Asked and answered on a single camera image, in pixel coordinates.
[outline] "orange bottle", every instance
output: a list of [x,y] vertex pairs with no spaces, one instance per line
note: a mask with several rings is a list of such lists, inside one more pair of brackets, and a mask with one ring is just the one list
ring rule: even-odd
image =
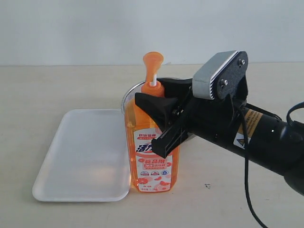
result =
[[[164,97],[164,87],[156,80],[156,73],[163,62],[162,54],[149,52],[143,57],[147,68],[142,93]],[[127,134],[131,185],[139,192],[169,191],[176,182],[179,147],[166,159],[153,153],[151,140],[161,135],[157,124],[132,99],[124,114]]]

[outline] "yellow label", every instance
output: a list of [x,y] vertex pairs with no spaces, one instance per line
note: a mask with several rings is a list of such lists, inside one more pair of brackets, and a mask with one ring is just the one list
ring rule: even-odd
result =
[[[251,137],[252,137],[253,133],[255,132],[257,124],[260,121],[262,115],[263,115],[262,113],[259,113],[257,111],[251,110],[251,109],[246,113],[245,120],[246,120],[247,132],[248,132],[248,142],[250,142]],[[233,144],[240,148],[243,148],[243,149],[245,148],[244,132],[243,132],[242,124],[238,128],[238,131],[237,131]]]

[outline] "robotic arm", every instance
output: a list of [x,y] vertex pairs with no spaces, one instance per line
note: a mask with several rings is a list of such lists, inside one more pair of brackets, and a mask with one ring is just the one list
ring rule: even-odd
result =
[[304,195],[304,124],[290,118],[304,103],[289,110],[286,122],[247,103],[247,66],[245,51],[220,52],[193,78],[158,79],[165,98],[136,93],[136,105],[163,132],[152,150],[166,158],[194,134],[283,176]]

